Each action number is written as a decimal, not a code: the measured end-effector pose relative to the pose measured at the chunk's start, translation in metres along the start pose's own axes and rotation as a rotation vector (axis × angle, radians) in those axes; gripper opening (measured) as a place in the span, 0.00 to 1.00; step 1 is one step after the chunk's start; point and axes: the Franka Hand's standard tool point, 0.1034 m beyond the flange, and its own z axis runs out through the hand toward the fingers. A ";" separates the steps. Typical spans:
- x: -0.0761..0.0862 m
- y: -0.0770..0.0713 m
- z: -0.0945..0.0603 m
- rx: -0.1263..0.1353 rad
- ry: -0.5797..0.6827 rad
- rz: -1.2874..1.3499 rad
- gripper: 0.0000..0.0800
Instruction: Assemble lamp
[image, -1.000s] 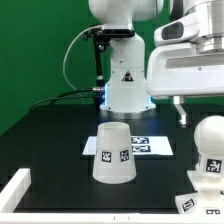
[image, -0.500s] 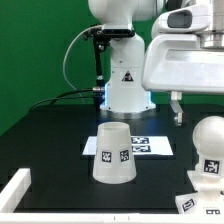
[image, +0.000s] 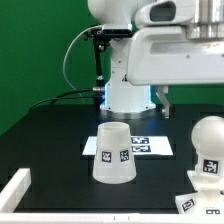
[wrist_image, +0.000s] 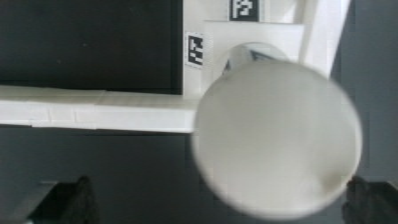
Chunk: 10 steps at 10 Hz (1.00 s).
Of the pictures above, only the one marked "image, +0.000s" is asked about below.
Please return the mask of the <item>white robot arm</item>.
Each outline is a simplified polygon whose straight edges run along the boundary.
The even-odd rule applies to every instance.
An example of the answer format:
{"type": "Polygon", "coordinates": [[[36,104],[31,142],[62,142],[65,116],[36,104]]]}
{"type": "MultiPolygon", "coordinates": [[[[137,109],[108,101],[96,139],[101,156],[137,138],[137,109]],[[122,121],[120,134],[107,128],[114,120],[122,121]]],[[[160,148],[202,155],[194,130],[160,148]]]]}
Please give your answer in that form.
{"type": "Polygon", "coordinates": [[[150,88],[170,114],[172,85],[224,83],[224,0],[87,0],[111,45],[111,75],[102,113],[152,113],[150,88]]]}

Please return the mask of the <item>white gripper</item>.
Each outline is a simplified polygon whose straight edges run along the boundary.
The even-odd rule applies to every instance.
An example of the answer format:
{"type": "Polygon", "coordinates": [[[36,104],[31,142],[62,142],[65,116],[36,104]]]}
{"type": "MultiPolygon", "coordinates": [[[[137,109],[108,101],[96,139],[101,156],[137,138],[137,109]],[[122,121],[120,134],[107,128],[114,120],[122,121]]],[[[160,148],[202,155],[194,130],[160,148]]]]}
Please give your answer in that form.
{"type": "Polygon", "coordinates": [[[157,0],[135,15],[127,79],[155,85],[170,117],[167,86],[224,83],[224,0],[157,0]]]}

